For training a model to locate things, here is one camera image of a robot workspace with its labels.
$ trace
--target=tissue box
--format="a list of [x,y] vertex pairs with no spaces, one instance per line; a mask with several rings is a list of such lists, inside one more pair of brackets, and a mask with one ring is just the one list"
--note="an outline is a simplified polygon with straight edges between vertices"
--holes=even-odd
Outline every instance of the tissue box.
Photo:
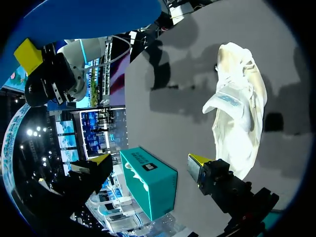
[[[148,218],[153,221],[172,211],[178,172],[140,147],[121,151],[120,156],[126,185]],[[127,162],[148,186],[148,192],[139,179],[133,178],[135,173],[125,167]]]

